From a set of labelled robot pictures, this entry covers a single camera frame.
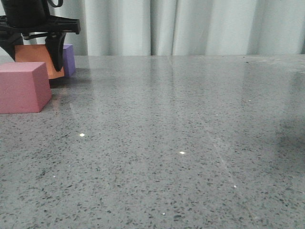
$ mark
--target white curtain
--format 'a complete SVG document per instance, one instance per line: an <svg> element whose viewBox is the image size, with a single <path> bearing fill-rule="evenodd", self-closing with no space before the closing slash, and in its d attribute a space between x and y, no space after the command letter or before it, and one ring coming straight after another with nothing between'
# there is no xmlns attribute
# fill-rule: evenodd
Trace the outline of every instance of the white curtain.
<svg viewBox="0 0 305 229"><path fill-rule="evenodd" d="M305 0L64 0L51 14L81 20L76 55L300 54L305 38Z"/></svg>

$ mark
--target black robotic arm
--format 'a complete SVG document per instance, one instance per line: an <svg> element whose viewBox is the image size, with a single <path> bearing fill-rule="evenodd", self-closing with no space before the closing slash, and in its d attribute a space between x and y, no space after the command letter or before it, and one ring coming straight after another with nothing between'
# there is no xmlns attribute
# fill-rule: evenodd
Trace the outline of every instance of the black robotic arm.
<svg viewBox="0 0 305 229"><path fill-rule="evenodd" d="M0 47L15 60L15 45L23 40L46 37L45 45L54 67L60 71L63 66L62 52L67 32L80 33L80 21L50 15L48 3L52 0L1 0L6 15L0 16Z"/></svg>

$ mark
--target table surface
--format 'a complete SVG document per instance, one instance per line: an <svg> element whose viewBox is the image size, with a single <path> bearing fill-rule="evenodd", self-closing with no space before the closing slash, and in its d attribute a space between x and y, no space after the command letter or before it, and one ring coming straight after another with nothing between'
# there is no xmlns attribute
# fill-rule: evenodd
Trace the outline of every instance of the table surface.
<svg viewBox="0 0 305 229"><path fill-rule="evenodd" d="M0 228L304 228L304 55L75 59L0 115Z"/></svg>

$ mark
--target purple block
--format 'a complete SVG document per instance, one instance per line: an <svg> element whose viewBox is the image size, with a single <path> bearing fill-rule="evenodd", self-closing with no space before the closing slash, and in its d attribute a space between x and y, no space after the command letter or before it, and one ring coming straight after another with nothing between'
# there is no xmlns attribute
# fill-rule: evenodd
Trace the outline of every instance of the purple block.
<svg viewBox="0 0 305 229"><path fill-rule="evenodd" d="M74 60L74 51L73 45L65 44L63 46L63 69L66 77L70 77L75 72L75 60Z"/></svg>

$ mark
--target foam block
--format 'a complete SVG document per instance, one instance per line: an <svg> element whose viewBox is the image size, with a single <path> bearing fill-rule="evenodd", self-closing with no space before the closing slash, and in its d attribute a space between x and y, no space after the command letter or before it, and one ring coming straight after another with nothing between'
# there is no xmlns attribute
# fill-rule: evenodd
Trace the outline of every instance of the foam block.
<svg viewBox="0 0 305 229"><path fill-rule="evenodd" d="M54 68L52 59L44 44L15 45L16 62L46 62L49 79L63 77L63 68L57 72Z"/></svg>
<svg viewBox="0 0 305 229"><path fill-rule="evenodd" d="M45 62L0 65L0 114L40 112L50 99Z"/></svg>
<svg viewBox="0 0 305 229"><path fill-rule="evenodd" d="M63 58L63 69L65 71L65 76L70 77L75 72L73 45L65 44L63 46L62 58Z"/></svg>

